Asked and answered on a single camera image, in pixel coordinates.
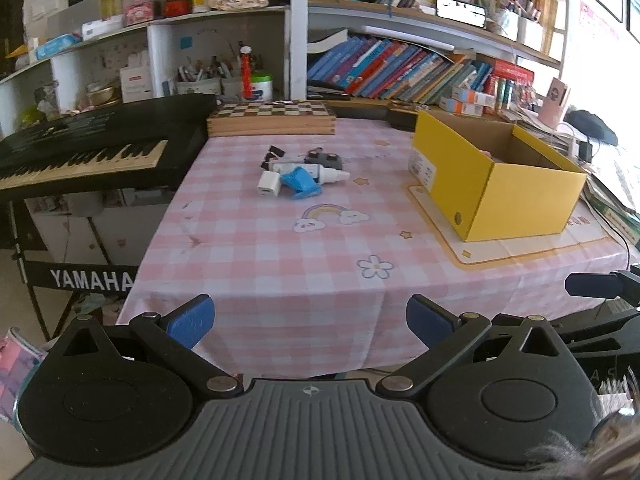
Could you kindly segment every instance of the chessboard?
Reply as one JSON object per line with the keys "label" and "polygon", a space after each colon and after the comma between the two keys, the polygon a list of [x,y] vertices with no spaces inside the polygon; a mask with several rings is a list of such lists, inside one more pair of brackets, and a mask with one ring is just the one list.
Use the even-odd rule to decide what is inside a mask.
{"label": "chessboard", "polygon": [[318,101],[223,105],[207,119],[209,137],[247,135],[334,135],[335,115]]}

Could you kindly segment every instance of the cardboard box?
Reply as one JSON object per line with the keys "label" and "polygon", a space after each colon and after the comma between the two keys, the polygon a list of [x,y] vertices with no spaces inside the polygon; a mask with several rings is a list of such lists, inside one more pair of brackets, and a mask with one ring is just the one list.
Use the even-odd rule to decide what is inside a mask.
{"label": "cardboard box", "polygon": [[561,232],[586,180],[518,126],[436,110],[418,114],[409,170],[467,242]]}
{"label": "cardboard box", "polygon": [[136,68],[121,68],[120,86],[122,87],[122,102],[124,103],[152,99],[154,96],[151,70],[148,65]]}
{"label": "cardboard box", "polygon": [[482,115],[482,107],[479,105],[472,105],[468,103],[461,103],[455,99],[447,99],[446,97],[440,98],[440,108],[451,112],[452,114],[465,114],[473,116]]}
{"label": "cardboard box", "polygon": [[462,88],[454,88],[451,91],[451,97],[456,101],[463,103],[471,103],[481,106],[495,106],[495,96],[474,92],[473,90],[465,90]]}

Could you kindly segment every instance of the table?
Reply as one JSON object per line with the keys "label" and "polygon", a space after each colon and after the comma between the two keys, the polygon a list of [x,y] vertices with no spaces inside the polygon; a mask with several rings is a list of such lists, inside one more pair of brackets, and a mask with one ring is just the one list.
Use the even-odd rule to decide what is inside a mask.
{"label": "table", "polygon": [[[334,136],[209,139],[151,241],[118,322],[162,314],[197,294],[216,306],[194,348],[229,373],[308,377],[400,364],[426,350],[405,307],[423,294],[456,314],[564,316],[571,272],[609,272],[626,249],[606,237],[564,249],[463,265],[406,186],[412,134],[381,121],[338,120]],[[347,182],[321,196],[258,196],[269,145],[338,153]]]}

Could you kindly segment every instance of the orange and white box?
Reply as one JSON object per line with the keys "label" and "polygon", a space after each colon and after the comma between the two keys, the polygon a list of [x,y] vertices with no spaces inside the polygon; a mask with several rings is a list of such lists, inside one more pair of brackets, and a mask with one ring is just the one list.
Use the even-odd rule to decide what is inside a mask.
{"label": "orange and white box", "polygon": [[463,103],[471,103],[481,106],[495,106],[495,97],[489,94],[482,94],[473,90],[465,90],[463,88],[454,88],[451,97],[456,101]]}
{"label": "orange and white box", "polygon": [[480,117],[483,110],[483,107],[481,105],[461,103],[460,101],[456,101],[455,99],[447,99],[446,97],[440,98],[440,108],[452,114],[472,115],[475,117]]}

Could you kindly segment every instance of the white barcode label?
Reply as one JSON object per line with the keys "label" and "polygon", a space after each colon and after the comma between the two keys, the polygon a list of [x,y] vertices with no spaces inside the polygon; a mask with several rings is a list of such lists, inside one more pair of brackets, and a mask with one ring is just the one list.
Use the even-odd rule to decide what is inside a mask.
{"label": "white barcode label", "polygon": [[436,167],[415,148],[409,157],[409,171],[413,173],[428,192],[431,192],[436,180]]}

